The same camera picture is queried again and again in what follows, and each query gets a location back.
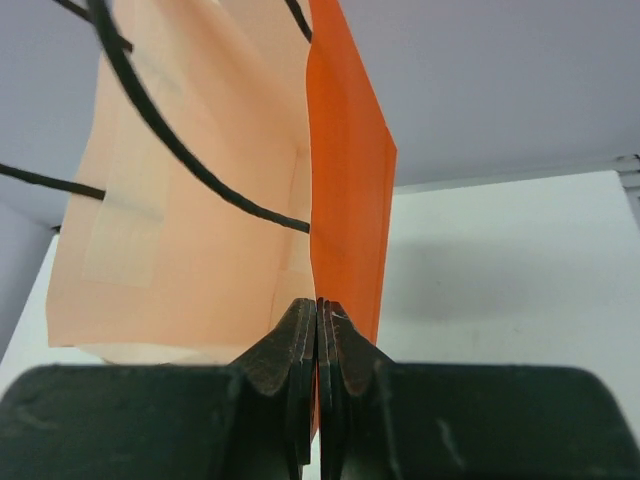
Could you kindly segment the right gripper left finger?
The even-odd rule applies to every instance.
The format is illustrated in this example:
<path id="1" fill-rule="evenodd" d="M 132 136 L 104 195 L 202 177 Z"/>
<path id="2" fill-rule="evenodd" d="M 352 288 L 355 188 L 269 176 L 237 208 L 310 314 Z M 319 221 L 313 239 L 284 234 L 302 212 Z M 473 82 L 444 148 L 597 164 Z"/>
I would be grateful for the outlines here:
<path id="1" fill-rule="evenodd" d="M 229 479 L 300 479 L 310 463 L 316 394 L 316 302 L 298 298 L 232 365 L 243 374 Z"/>

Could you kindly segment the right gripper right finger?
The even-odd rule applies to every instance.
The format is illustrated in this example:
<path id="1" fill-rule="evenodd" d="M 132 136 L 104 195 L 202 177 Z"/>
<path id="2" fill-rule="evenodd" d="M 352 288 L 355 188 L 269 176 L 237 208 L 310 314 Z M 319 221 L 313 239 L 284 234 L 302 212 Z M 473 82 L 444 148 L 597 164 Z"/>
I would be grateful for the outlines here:
<path id="1" fill-rule="evenodd" d="M 376 369 L 392 360 L 338 302 L 317 301 L 320 463 L 323 479 L 385 479 L 383 404 Z"/>

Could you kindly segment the orange paper bag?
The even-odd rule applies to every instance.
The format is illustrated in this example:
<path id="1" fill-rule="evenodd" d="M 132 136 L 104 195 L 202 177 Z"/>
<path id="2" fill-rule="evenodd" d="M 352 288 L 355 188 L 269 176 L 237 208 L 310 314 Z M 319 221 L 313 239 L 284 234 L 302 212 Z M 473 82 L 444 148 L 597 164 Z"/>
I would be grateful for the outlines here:
<path id="1" fill-rule="evenodd" d="M 66 1 L 101 42 L 49 347 L 226 363 L 296 298 L 378 334 L 397 150 L 337 1 Z"/>

